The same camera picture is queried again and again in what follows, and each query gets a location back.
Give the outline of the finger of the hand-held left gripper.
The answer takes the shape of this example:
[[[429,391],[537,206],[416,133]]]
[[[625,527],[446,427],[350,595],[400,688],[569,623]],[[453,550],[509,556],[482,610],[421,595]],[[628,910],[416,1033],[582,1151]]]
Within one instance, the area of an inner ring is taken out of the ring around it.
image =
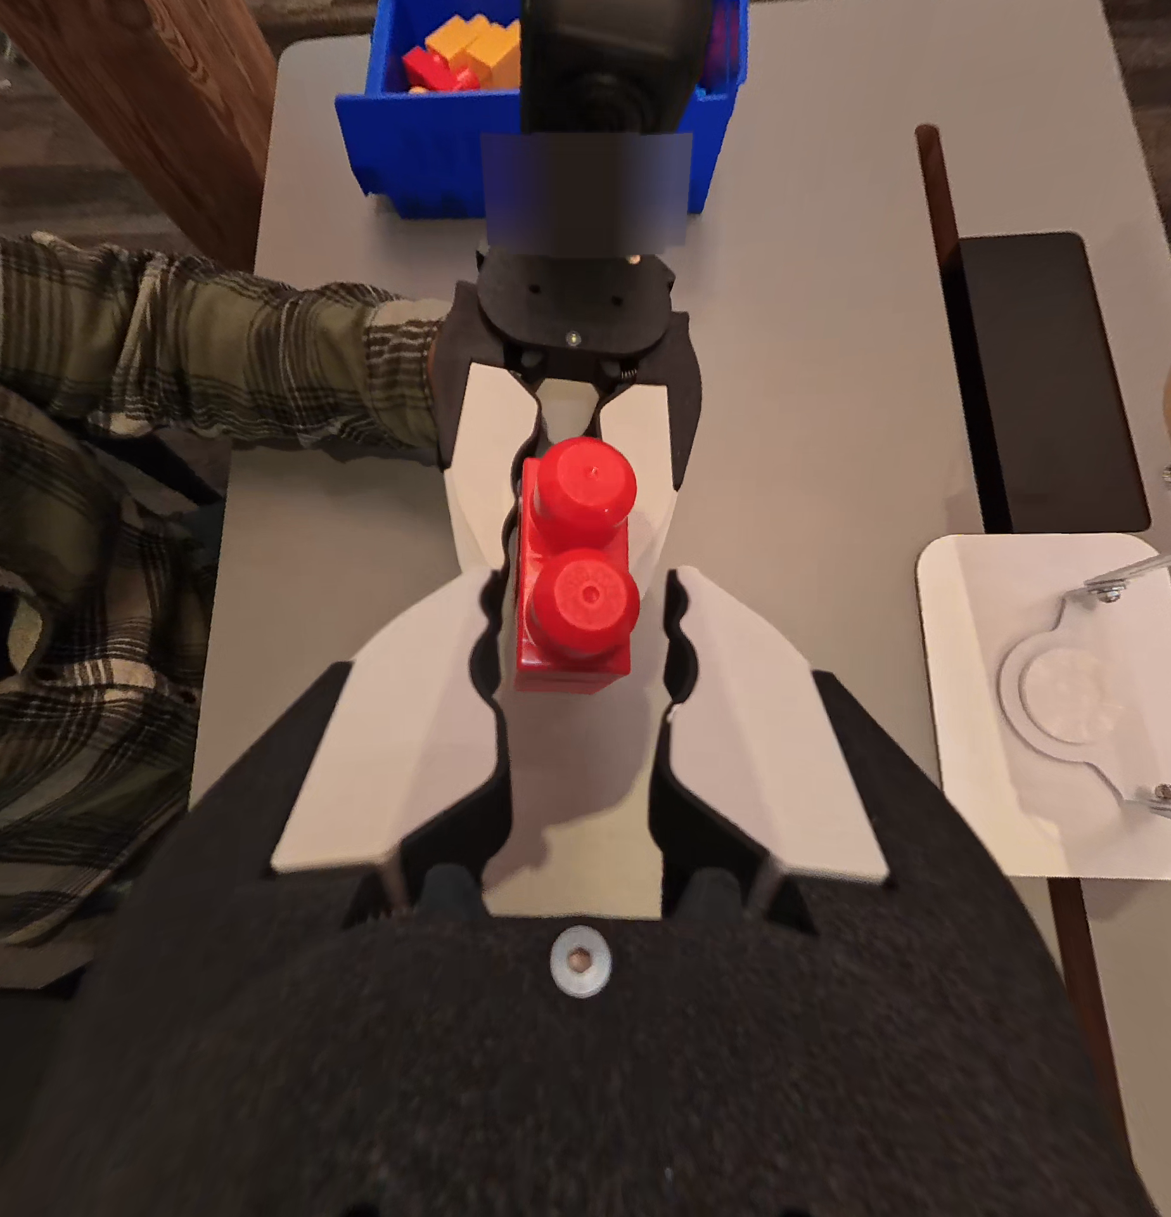
[[[662,386],[631,386],[596,412],[600,443],[617,448],[636,481],[628,511],[628,571],[655,573],[672,518],[669,392]]]
[[[502,368],[471,368],[449,464],[443,473],[461,573],[502,571],[518,510],[519,467],[539,435],[539,404]]]

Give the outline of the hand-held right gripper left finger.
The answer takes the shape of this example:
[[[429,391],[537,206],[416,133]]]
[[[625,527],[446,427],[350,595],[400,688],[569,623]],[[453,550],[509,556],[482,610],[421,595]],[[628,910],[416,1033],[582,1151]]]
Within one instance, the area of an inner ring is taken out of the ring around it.
[[[273,873],[368,868],[392,907],[434,865],[475,883],[514,830],[497,706],[503,573],[457,576],[387,623],[348,662]]]

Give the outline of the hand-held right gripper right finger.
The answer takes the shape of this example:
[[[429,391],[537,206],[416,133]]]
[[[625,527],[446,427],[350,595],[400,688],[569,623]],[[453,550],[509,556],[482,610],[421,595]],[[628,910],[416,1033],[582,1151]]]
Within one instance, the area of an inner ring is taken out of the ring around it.
[[[667,712],[649,786],[669,917],[691,880],[725,873],[754,916],[789,917],[797,880],[879,888],[888,865],[814,670],[698,568],[664,591]]]

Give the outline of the red two-stud block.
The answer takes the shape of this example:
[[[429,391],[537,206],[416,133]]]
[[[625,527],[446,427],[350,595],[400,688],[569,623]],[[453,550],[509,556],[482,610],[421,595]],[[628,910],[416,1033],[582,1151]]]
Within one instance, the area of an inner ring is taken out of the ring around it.
[[[640,591],[628,571],[636,477],[623,454],[569,438],[527,457],[516,573],[518,692],[600,692],[631,671]]]

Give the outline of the blue plastic bin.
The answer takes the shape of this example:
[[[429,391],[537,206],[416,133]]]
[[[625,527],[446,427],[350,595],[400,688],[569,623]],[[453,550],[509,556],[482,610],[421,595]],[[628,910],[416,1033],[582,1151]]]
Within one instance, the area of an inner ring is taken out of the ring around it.
[[[679,133],[691,133],[689,204],[708,199],[725,130],[748,74],[748,2],[715,2],[717,50],[696,85]],[[381,2],[368,40],[364,90],[337,94],[336,115],[350,174],[363,194],[384,196],[404,222],[484,218],[482,133],[519,130],[516,90],[467,90],[432,100],[412,94],[404,54],[446,21],[519,19],[518,2]]]

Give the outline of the white tablet stand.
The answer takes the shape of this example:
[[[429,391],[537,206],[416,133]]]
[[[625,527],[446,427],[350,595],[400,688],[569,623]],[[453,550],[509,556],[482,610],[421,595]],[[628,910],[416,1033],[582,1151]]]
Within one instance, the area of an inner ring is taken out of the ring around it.
[[[1011,878],[1171,880],[1171,554],[942,536],[917,561],[940,790]]]

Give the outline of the person's left arm plaid sleeve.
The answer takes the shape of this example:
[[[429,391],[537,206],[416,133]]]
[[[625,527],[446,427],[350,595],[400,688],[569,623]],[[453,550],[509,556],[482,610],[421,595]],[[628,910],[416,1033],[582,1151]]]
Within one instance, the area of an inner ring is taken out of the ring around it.
[[[0,986],[184,811],[214,567],[0,387]]]

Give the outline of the brown wooden furniture panel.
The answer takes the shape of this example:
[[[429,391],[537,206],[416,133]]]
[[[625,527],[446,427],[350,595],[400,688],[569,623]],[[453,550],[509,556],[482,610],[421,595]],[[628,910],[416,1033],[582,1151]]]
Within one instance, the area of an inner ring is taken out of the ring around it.
[[[255,266],[277,61],[247,2],[0,2],[0,31],[202,255]]]

